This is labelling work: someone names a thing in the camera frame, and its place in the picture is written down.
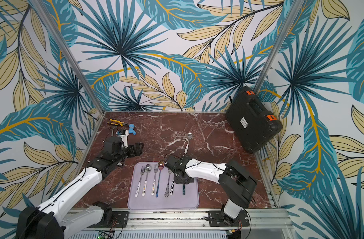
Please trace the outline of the iridescent spoon with blue handle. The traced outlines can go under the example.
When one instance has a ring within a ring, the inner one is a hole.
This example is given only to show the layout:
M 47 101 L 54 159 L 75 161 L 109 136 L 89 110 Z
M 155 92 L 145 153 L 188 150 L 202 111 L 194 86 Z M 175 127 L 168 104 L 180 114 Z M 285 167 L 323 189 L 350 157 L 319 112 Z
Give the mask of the iridescent spoon with blue handle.
M 161 181 L 161 174 L 162 174 L 162 170 L 165 167 L 165 162 L 164 161 L 160 161 L 158 163 L 158 169 L 159 169 L 159 177 L 158 177 L 158 183 L 157 183 L 157 190 L 156 190 L 156 198 L 158 198 L 159 196 L 159 189 L 160 189 L 160 181 Z

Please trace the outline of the ornate all-silver fork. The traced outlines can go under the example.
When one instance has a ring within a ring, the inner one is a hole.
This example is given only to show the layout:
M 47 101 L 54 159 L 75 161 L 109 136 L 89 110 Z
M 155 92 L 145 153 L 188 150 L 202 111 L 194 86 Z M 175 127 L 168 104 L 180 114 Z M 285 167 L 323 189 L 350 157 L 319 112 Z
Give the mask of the ornate all-silver fork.
M 169 170 L 168 170 L 168 180 L 167 180 L 167 186 L 166 186 L 166 191 L 165 191 L 165 194 L 164 194 L 164 196 L 165 196 L 166 198 L 168 198 L 168 197 L 169 197 L 169 195 L 170 195 L 170 178 L 171 178 L 171 174 L 172 174 L 172 171 L 169 169 Z

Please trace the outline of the spoon with white handle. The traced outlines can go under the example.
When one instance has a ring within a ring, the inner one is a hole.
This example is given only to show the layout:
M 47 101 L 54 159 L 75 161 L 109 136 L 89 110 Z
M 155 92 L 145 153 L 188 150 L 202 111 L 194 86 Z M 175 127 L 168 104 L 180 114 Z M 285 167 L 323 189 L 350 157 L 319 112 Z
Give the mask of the spoon with white handle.
M 189 145 L 190 145 L 190 141 L 193 138 L 193 134 L 191 132 L 188 133 L 188 141 L 187 141 L 187 145 L 186 148 L 184 150 L 184 154 L 188 153 L 188 149 L 189 149 Z
M 144 187 L 142 190 L 142 196 L 144 197 L 146 195 L 146 189 L 147 189 L 147 182 L 148 182 L 148 174 L 151 172 L 152 170 L 152 166 L 151 164 L 147 164 L 145 166 L 145 174 L 146 174 L 146 178 L 145 178 L 145 182 L 144 182 Z

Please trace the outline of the spoon with black-white handle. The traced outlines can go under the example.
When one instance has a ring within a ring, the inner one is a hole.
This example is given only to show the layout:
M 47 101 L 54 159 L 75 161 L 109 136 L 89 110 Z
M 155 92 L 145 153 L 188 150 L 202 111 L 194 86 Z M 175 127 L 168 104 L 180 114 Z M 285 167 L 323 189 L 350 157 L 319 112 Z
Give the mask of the spoon with black-white handle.
M 175 184 L 174 184 L 174 182 L 173 182 L 173 183 L 172 183 L 172 185 L 171 185 L 171 189 L 170 189 L 170 191 L 169 191 L 170 195 L 172 195 L 172 194 L 173 194 L 173 192 L 174 192 L 174 186 L 175 186 Z

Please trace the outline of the fork with white Pochacco handle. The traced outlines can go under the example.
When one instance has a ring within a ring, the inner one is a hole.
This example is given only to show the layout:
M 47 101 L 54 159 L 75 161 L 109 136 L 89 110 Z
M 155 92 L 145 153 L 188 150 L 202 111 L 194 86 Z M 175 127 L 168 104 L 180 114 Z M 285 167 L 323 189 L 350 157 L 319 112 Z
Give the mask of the fork with white Pochacco handle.
M 142 166 L 142 168 L 141 168 L 141 172 L 140 172 L 140 180 L 139 180 L 139 183 L 138 183 L 138 186 L 137 186 L 137 190 L 136 190 L 135 197 L 138 197 L 138 196 L 139 196 L 139 194 L 140 194 L 141 183 L 142 183 L 142 177 L 143 177 L 143 175 L 145 174 L 145 170 L 146 170 L 146 166 Z

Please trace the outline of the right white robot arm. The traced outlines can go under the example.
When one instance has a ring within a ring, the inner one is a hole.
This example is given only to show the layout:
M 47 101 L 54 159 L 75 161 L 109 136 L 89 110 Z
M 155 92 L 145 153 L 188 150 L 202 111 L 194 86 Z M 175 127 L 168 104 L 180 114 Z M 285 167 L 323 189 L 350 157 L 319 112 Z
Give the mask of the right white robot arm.
M 167 154 L 165 166 L 175 175 L 176 184 L 190 184 L 196 178 L 219 184 L 227 194 L 228 200 L 222 206 L 218 221 L 231 224 L 240 211 L 247 209 L 254 200 L 253 193 L 257 181 L 236 160 L 228 163 L 199 161 L 188 155 L 178 157 Z

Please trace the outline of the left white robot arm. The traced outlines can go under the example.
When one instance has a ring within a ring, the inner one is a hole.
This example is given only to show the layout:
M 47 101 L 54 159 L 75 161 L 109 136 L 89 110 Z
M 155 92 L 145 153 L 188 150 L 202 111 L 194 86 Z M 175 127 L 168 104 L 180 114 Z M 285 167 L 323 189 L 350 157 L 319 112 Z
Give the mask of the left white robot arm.
M 143 143 L 125 146 L 123 139 L 112 136 L 105 140 L 101 152 L 67 186 L 37 207 L 27 207 L 18 219 L 17 239 L 68 239 L 93 226 L 108 227 L 114 219 L 112 207 L 95 202 L 89 208 L 68 216 L 70 209 L 112 171 L 123 167 L 124 160 L 140 156 Z

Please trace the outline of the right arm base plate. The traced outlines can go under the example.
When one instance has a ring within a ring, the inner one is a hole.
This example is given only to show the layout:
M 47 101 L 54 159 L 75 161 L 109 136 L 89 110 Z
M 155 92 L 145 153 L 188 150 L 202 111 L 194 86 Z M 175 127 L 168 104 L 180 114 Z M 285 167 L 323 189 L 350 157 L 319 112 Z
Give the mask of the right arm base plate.
M 208 216 L 205 217 L 210 227 L 249 227 L 249 219 L 250 217 L 244 210 L 241 210 L 235 219 L 219 210 L 208 211 Z

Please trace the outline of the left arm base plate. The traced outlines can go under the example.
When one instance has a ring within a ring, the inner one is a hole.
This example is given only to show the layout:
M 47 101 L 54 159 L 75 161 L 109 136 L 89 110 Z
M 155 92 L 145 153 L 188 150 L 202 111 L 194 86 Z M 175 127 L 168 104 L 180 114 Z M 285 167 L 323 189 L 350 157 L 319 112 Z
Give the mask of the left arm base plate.
M 89 228 L 126 228 L 128 217 L 128 211 L 112 211 L 109 216 L 103 216 L 101 222 L 89 226 Z

